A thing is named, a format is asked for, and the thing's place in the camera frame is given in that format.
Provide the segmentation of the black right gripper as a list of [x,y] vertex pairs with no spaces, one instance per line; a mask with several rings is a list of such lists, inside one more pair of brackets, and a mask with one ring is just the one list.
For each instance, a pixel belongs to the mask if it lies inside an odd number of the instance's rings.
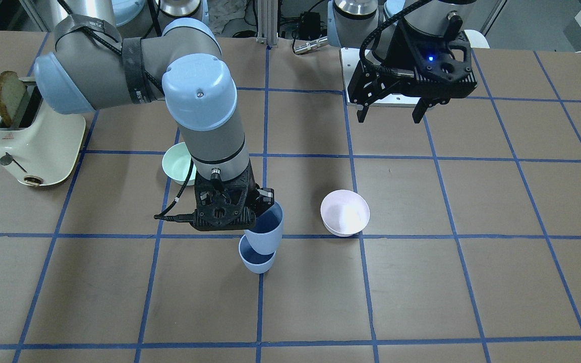
[[200,231],[253,229],[275,203],[272,188],[256,184],[251,168],[235,179],[211,181],[196,173],[192,227]]

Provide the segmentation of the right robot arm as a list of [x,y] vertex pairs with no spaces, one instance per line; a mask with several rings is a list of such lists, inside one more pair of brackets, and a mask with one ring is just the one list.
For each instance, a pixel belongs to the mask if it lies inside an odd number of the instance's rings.
[[202,21],[176,19],[159,37],[124,38],[115,25],[79,14],[53,31],[55,51],[35,60],[44,101],[58,113],[87,113],[163,100],[195,167],[194,211],[172,215],[176,201],[155,220],[196,230],[251,229],[275,202],[252,171],[238,88],[216,37]]

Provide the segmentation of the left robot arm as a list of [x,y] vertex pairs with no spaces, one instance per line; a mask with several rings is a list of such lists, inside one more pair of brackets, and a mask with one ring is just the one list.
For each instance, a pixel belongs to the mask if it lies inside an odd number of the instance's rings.
[[412,118],[462,99],[477,87],[471,44],[462,30],[473,1],[330,1],[329,44],[358,50],[346,92],[364,122],[390,94],[417,97]]

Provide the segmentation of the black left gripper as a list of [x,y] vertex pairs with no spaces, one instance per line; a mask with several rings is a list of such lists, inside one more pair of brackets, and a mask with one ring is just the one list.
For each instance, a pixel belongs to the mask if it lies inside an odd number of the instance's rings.
[[419,124],[435,100],[464,98],[476,87],[471,45],[461,23],[444,23],[443,35],[427,35],[410,23],[397,23],[379,65],[358,62],[346,91],[365,121],[370,105],[389,94],[419,97],[412,112]]

